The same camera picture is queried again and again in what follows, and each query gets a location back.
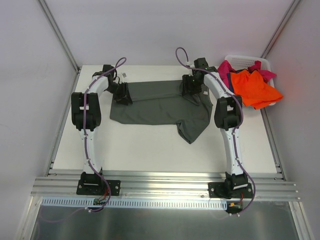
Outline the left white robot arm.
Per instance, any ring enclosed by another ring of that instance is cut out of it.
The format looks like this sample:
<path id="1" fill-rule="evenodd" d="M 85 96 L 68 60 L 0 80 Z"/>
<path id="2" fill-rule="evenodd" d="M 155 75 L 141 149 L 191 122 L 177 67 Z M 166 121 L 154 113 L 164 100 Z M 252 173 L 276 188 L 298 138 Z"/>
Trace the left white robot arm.
<path id="1" fill-rule="evenodd" d="M 83 173 L 89 178 L 87 187 L 93 194 L 100 194 L 105 188 L 105 182 L 102 180 L 103 160 L 98 156 L 96 144 L 102 122 L 99 97 L 103 92 L 109 92 L 117 104 L 128 106 L 133 103 L 129 84 L 116 80 L 119 77 L 118 67 L 105 64 L 102 71 L 92 75 L 91 82 L 84 91 L 71 94 L 71 121 L 81 138 Z"/>

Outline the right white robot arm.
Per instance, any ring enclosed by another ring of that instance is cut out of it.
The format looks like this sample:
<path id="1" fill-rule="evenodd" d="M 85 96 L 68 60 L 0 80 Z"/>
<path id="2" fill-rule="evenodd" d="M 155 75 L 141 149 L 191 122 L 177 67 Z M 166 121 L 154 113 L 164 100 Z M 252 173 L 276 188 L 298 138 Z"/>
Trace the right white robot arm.
<path id="1" fill-rule="evenodd" d="M 204 57 L 187 63 L 190 73 L 182 76 L 183 93 L 194 95 L 206 86 L 216 98 L 214 123 L 223 137 L 227 170 L 224 183 L 215 183 L 213 193 L 225 199 L 239 198 L 248 187 L 240 153 L 239 128 L 243 123 L 242 98 L 232 93 L 221 80 L 217 70 L 210 67 Z"/>

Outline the dark grey t-shirt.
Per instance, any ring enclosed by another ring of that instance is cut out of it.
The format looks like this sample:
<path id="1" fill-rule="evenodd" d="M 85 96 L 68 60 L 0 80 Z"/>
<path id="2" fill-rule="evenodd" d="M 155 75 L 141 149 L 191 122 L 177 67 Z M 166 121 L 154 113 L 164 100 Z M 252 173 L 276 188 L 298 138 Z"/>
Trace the dark grey t-shirt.
<path id="1" fill-rule="evenodd" d="M 182 94 L 182 81 L 146 81 L 128 84 L 132 103 L 111 104 L 110 119 L 126 125 L 175 125 L 178 134 L 192 144 L 209 126 L 213 104 L 209 88 Z"/>

